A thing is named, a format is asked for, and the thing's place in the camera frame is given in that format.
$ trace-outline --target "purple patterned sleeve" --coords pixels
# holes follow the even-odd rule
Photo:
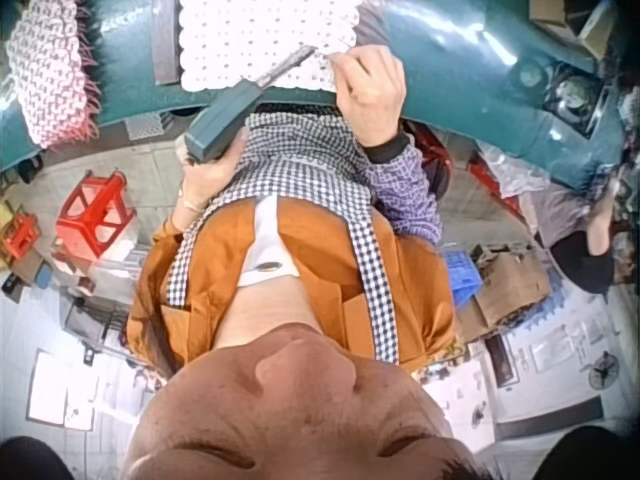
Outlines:
[[[432,245],[440,242],[442,220],[417,148],[409,145],[390,162],[371,164],[366,175],[378,197],[376,207],[396,234],[416,235]]]

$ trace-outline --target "green power tool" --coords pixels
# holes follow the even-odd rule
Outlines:
[[[255,82],[242,79],[220,92],[185,133],[189,156],[198,163],[222,157],[247,117],[254,112],[265,90],[282,75],[300,66],[315,51],[315,47],[304,45]]]

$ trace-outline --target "nose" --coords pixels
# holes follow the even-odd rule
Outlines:
[[[258,362],[255,375],[263,396],[313,409],[346,400],[357,376],[353,362],[320,336],[288,342]]]

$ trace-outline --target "woman's left hand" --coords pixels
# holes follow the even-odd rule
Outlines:
[[[176,140],[176,155],[183,165],[182,198],[185,203],[203,208],[231,182],[247,145],[248,131],[240,130],[226,153],[216,162],[198,165],[189,157],[184,135]]]

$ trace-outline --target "hand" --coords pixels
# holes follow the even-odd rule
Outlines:
[[[195,164],[187,151],[184,135],[176,140],[176,155],[183,165],[182,198],[197,208],[203,208],[211,197],[219,194],[231,182],[236,165],[247,144],[248,131],[240,130],[227,152],[216,162]]]
[[[370,45],[331,55],[338,108],[363,147],[398,134],[407,96],[404,67],[387,47]]]

